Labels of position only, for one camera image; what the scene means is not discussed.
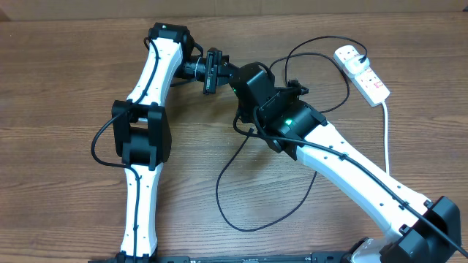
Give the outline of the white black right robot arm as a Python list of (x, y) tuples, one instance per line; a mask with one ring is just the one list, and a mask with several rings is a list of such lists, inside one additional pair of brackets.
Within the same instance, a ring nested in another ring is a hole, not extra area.
[(238, 97), (237, 120), (253, 123), (274, 151), (324, 175), (380, 228), (381, 239), (358, 242), (343, 262), (446, 262), (455, 252), (467, 255), (458, 206), (447, 197), (432, 202), (387, 175), (299, 99), (305, 88), (276, 88), (259, 62), (236, 69), (229, 84)]

